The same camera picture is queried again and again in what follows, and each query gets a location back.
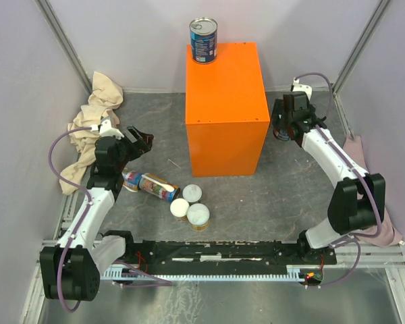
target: pink cloth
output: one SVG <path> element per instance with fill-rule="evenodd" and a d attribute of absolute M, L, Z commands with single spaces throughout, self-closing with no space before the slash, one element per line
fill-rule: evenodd
<path fill-rule="evenodd" d="M 360 136 L 355 136 L 354 140 L 347 138 L 344 151 L 348 154 L 361 167 L 365 168 L 365 158 L 363 156 L 362 139 Z M 366 234 L 374 234 L 377 231 L 377 227 L 373 226 L 364 231 Z M 376 238 L 360 238 L 362 241 L 377 245 L 377 246 L 389 246 L 398 244 L 402 240 L 402 234 L 394 228 L 390 216 L 387 213 L 387 209 L 384 208 L 384 221 L 382 223 L 381 234 Z"/>

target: orange box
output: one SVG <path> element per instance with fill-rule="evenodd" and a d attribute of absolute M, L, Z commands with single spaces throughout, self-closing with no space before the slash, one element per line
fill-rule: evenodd
<path fill-rule="evenodd" d="M 210 64 L 187 48 L 186 129 L 195 177 L 248 176 L 270 123 L 255 43 L 217 45 Z"/>

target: white wall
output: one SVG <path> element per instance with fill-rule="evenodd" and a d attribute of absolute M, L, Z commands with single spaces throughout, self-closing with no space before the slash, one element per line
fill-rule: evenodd
<path fill-rule="evenodd" d="M 405 0 L 391 2 L 341 100 L 369 169 L 387 182 L 387 207 L 405 239 Z"/>
<path fill-rule="evenodd" d="M 43 238 L 62 202 L 51 142 L 86 100 L 36 3 L 0 1 L 0 323 L 17 323 Z M 75 149 L 64 142 L 55 163 Z"/>
<path fill-rule="evenodd" d="M 125 90 L 184 92 L 194 18 L 215 18 L 220 43 L 257 42 L 273 89 L 305 72 L 334 82 L 379 0 L 50 2 L 90 77 L 98 70 Z"/>

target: small container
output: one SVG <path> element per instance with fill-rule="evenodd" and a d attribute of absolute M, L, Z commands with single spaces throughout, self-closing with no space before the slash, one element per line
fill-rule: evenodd
<path fill-rule="evenodd" d="M 203 191 L 196 184 L 188 184 L 183 189 L 183 198 L 189 203 L 189 205 L 200 203 L 202 196 Z"/>
<path fill-rule="evenodd" d="M 146 177 L 152 178 L 155 181 L 161 182 L 163 184 L 169 184 L 170 186 L 174 187 L 174 191 L 166 191 L 164 187 L 150 181 L 149 179 L 143 178 L 141 176 L 139 187 L 140 189 L 143 189 L 147 192 L 150 192 L 151 194 L 154 194 L 155 196 L 158 196 L 160 199 L 166 200 L 166 201 L 173 201 L 178 197 L 178 194 L 180 193 L 180 188 L 176 186 L 175 184 L 170 184 L 166 182 L 165 180 L 162 180 L 158 178 L 157 176 L 150 174 L 150 173 L 145 173 L 144 174 Z"/>
<path fill-rule="evenodd" d="M 209 226 L 210 211 L 203 204 L 194 204 L 188 209 L 188 221 L 196 231 L 203 231 Z"/>
<path fill-rule="evenodd" d="M 175 219 L 177 219 L 178 221 L 187 220 L 186 215 L 188 214 L 188 209 L 189 209 L 189 202 L 187 202 L 183 198 L 175 199 L 169 206 L 171 214 L 173 214 Z"/>
<path fill-rule="evenodd" d="M 212 18 L 194 19 L 189 24 L 192 58 L 197 63 L 208 64 L 217 56 L 217 22 Z"/>
<path fill-rule="evenodd" d="M 123 175 L 124 183 L 123 186 L 129 191 L 137 192 L 140 190 L 138 183 L 141 180 L 142 173 L 137 171 L 132 171 L 125 167 L 121 173 Z"/>

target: yogurt cup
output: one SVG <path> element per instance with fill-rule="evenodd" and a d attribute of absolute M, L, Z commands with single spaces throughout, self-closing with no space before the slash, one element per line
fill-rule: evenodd
<path fill-rule="evenodd" d="M 169 210 L 171 214 L 177 219 L 178 221 L 185 221 L 187 220 L 187 213 L 189 209 L 189 202 L 184 200 L 183 198 L 177 198 L 173 200 L 171 205 L 169 206 Z"/>
<path fill-rule="evenodd" d="M 188 221 L 196 231 L 203 231 L 209 226 L 210 211 L 203 204 L 193 204 L 188 209 Z"/>
<path fill-rule="evenodd" d="M 196 184 L 188 184 L 184 187 L 182 194 L 183 198 L 189 203 L 189 205 L 193 205 L 201 202 L 203 191 Z"/>

